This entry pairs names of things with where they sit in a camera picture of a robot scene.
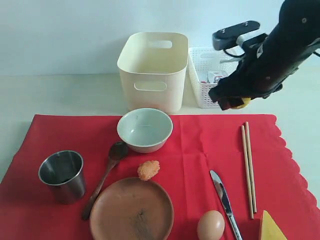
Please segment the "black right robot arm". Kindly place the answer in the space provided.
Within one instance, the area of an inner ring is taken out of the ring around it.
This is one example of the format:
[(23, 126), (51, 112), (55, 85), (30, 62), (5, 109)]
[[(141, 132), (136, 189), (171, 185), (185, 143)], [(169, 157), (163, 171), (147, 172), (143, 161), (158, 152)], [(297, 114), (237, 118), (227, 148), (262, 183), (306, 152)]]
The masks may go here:
[(249, 20), (212, 34), (216, 51), (239, 46), (237, 68), (219, 80), (208, 95), (222, 110), (243, 108), (256, 98), (268, 98), (283, 88), (283, 81), (320, 48), (320, 2), (286, 0), (270, 34)]

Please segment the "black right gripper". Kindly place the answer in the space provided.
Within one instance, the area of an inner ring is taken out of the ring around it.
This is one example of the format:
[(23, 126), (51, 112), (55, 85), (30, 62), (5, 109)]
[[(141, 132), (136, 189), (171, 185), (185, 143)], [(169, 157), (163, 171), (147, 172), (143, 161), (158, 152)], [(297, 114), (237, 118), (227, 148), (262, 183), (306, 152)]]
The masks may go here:
[(236, 98), (267, 98), (282, 88), (293, 74), (320, 47), (318, 23), (279, 23), (269, 35), (249, 32), (236, 43), (245, 55), (231, 77), (220, 79), (208, 95), (221, 110), (232, 109)]

